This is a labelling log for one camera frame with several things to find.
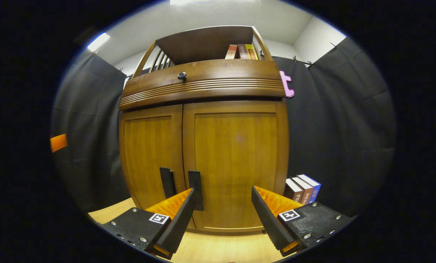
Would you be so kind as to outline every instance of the cabinet door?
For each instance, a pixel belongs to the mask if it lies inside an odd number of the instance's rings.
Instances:
[[[185,188],[182,105],[123,113],[119,146],[127,187],[135,205],[146,209],[165,199],[160,167],[173,170],[176,191]]]
[[[196,228],[216,232],[263,230],[252,186],[283,194],[288,170],[284,102],[240,101],[184,105],[184,172],[200,171],[204,211]],[[187,188],[190,187],[186,176]]]

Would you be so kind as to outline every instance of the cabinet door handle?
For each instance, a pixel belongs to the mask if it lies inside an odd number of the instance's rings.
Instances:
[[[184,80],[185,81],[186,78],[187,78],[187,74],[185,72],[181,72],[181,73],[179,73],[177,78],[180,79],[180,80]]]
[[[204,211],[203,208],[203,195],[202,195],[202,180],[200,178],[199,171],[189,171],[189,186],[194,189],[194,192],[197,194],[198,198],[196,198],[195,208],[197,211]]]
[[[176,185],[174,183],[173,171],[169,168],[160,167],[161,182],[166,199],[176,195]]]

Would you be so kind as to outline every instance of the dark fabric backdrop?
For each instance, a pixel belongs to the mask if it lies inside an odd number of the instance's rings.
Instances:
[[[53,156],[66,190],[84,213],[130,197],[119,158],[118,111],[126,75],[91,52],[68,68],[54,101],[51,137],[68,146]]]
[[[366,53],[345,38],[306,68],[274,57],[292,78],[288,176],[322,184],[317,201],[360,213],[387,175],[395,147],[395,114],[387,85]]]

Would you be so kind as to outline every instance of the black knob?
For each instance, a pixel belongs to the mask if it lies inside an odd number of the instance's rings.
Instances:
[[[179,73],[179,75],[177,76],[178,79],[180,80],[186,80],[186,73],[185,72],[181,72]]]

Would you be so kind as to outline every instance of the wooden spindle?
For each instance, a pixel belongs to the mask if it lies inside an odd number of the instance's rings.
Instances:
[[[149,71],[148,73],[151,73],[151,71],[153,71],[153,67],[155,67],[155,65],[156,65],[156,60],[158,60],[158,57],[160,56],[160,54],[161,54],[161,49],[160,49],[160,51],[158,51],[158,54],[156,54],[156,58],[155,58],[155,60],[153,61],[153,64],[152,64],[152,66],[150,67],[150,71]]]
[[[156,41],[153,41],[153,43],[150,45],[148,50],[145,52],[145,55],[143,55],[142,60],[137,65],[137,69],[135,70],[135,73],[132,75],[132,79],[141,75],[142,70],[143,70],[143,66],[145,66],[146,61],[150,57],[150,54],[152,53],[152,51],[155,48],[155,46],[156,46]]]
[[[167,62],[167,61],[168,61],[168,56],[166,56],[166,59],[164,60],[163,67],[162,67],[161,69],[166,68],[166,62]]]
[[[160,61],[158,62],[158,66],[156,66],[155,70],[161,69],[160,66],[161,66],[161,63],[163,62],[164,55],[165,55],[165,53],[163,52],[163,55],[161,55]]]

